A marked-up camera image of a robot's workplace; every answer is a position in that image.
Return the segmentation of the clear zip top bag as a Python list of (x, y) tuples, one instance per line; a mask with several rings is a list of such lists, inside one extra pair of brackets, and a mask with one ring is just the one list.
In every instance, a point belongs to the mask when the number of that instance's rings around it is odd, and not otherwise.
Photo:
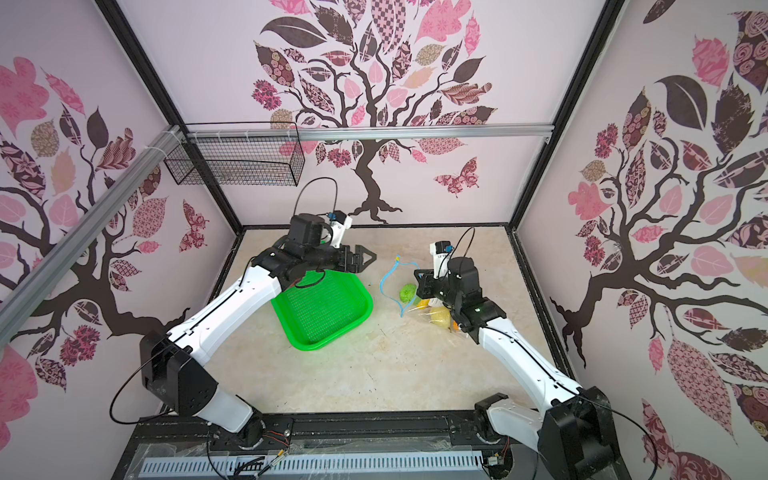
[(401, 319), (416, 319), (436, 327), (457, 332), (458, 324), (446, 306), (436, 298), (427, 298), (418, 292), (420, 280), (432, 280), (432, 274), (419, 273), (416, 262), (394, 257), (393, 265), (378, 283), (380, 295), (394, 305)]

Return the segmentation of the green plastic basket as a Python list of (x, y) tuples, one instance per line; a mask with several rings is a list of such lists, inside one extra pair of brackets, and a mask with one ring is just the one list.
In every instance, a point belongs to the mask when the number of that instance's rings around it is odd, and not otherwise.
[(374, 302), (352, 273), (310, 271), (271, 300), (289, 343), (300, 351), (327, 346), (365, 322)]

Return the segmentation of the beige potato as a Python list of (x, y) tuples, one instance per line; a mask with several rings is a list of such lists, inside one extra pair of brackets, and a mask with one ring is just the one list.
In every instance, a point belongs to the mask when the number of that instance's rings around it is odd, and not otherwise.
[(443, 329), (451, 328), (453, 320), (446, 307), (434, 307), (428, 312), (428, 316), (431, 324)]

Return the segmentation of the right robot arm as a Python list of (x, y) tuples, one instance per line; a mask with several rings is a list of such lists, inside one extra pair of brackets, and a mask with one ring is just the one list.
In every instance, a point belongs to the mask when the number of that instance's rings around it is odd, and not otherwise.
[(492, 354), (523, 387), (533, 408), (498, 399), (485, 409), (492, 432), (536, 452), (554, 479), (628, 479), (614, 419), (618, 411), (598, 388), (584, 388), (558, 370), (484, 296), (472, 259), (438, 254), (417, 269), (417, 297), (436, 299), (459, 329)]

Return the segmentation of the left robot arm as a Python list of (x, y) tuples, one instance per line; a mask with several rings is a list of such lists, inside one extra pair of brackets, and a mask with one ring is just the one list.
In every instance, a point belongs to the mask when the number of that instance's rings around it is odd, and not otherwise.
[(258, 446), (266, 433), (262, 413), (220, 386), (205, 366), (265, 305), (300, 351), (323, 348), (368, 319), (373, 299), (358, 275), (376, 255), (343, 244), (351, 222), (340, 211), (294, 215), (288, 233), (250, 258), (240, 278), (201, 311), (142, 338), (143, 387), (179, 416), (219, 427), (244, 449)]

